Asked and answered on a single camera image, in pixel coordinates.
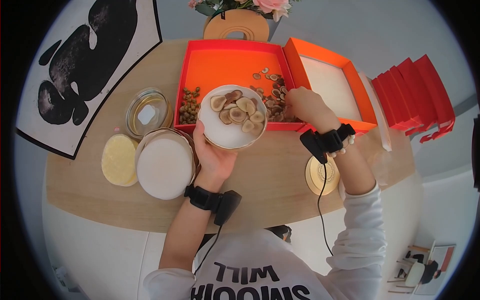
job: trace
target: chair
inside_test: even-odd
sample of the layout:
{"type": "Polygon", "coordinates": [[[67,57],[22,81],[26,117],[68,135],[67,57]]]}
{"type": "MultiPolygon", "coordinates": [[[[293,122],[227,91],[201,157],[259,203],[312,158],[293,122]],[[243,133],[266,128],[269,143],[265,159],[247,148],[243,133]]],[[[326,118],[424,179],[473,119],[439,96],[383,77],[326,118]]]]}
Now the chair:
{"type": "Polygon", "coordinates": [[[403,260],[401,262],[397,261],[397,263],[410,267],[408,271],[408,275],[405,278],[398,278],[395,279],[399,280],[391,280],[387,282],[404,282],[402,286],[396,286],[397,288],[411,288],[411,291],[388,291],[389,293],[397,293],[397,294],[411,294],[412,291],[417,287],[420,283],[421,277],[423,276],[423,271],[425,271],[425,265],[421,263],[413,263],[408,260],[403,260]]]}

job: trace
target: flower vase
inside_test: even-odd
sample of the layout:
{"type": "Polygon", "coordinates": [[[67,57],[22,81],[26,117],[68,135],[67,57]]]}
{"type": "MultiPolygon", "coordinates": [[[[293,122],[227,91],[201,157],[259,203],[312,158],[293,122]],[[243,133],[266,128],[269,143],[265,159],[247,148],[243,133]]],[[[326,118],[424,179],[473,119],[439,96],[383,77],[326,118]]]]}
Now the flower vase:
{"type": "Polygon", "coordinates": [[[247,9],[232,9],[206,19],[204,39],[225,39],[237,31],[243,33],[244,40],[258,42],[266,42],[270,32],[262,15],[247,9]]]}

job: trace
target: stack of round paper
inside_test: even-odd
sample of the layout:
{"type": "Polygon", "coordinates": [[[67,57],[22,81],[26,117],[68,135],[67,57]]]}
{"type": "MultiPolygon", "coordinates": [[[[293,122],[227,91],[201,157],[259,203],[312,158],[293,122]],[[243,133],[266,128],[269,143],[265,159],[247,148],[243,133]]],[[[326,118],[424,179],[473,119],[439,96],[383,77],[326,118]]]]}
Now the stack of round paper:
{"type": "Polygon", "coordinates": [[[193,182],[196,162],[189,141],[170,128],[147,134],[135,153],[137,177],[151,196],[169,200],[193,182]]]}
{"type": "Polygon", "coordinates": [[[135,150],[138,143],[125,134],[112,136],[103,149],[102,172],[112,184],[131,186],[138,180],[135,173],[135,150]]]}

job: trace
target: person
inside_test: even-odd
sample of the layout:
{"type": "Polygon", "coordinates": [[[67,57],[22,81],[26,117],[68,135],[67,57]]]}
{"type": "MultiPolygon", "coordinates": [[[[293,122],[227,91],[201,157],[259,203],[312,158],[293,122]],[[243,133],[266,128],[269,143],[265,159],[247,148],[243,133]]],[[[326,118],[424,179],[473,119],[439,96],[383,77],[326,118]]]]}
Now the person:
{"type": "MultiPolygon", "coordinates": [[[[336,130],[341,123],[320,95],[304,87],[286,94],[295,116],[311,123],[320,133],[336,130]]],[[[219,192],[230,176],[237,153],[205,142],[204,125],[193,132],[202,169],[194,186],[219,192]]],[[[165,238],[158,270],[148,274],[143,286],[150,299],[167,300],[371,300],[381,281],[385,258],[380,189],[356,144],[338,154],[335,163],[347,193],[345,227],[326,261],[332,270],[314,272],[297,257],[291,244],[265,229],[221,233],[196,276],[192,273],[212,245],[210,239],[197,253],[210,211],[185,199],[165,238]]]]}
{"type": "MultiPolygon", "coordinates": [[[[407,253],[405,258],[409,258],[410,255],[411,255],[411,251],[409,251],[407,253]]],[[[412,258],[416,259],[419,263],[422,264],[425,256],[423,254],[415,254],[415,255],[412,256],[412,258]]],[[[438,277],[440,277],[441,273],[442,273],[442,271],[438,268],[438,262],[436,262],[435,260],[429,260],[425,264],[425,270],[423,271],[423,275],[420,279],[419,284],[427,284],[430,281],[432,281],[432,279],[434,279],[434,278],[437,279],[438,277]]],[[[397,277],[401,277],[402,275],[405,278],[405,277],[408,276],[408,273],[405,272],[404,269],[400,269],[397,277]]]]}

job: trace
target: red gift box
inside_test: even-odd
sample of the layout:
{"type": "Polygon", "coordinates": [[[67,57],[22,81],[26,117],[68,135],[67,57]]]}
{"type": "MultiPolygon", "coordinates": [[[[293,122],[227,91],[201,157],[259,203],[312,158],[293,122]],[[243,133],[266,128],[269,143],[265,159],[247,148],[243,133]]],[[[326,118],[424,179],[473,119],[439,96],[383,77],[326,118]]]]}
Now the red gift box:
{"type": "Polygon", "coordinates": [[[425,135],[420,142],[436,139],[450,132],[455,114],[435,67],[427,55],[415,62],[410,58],[393,66],[372,80],[382,104],[388,126],[405,135],[424,132],[434,123],[439,130],[425,135]]]}

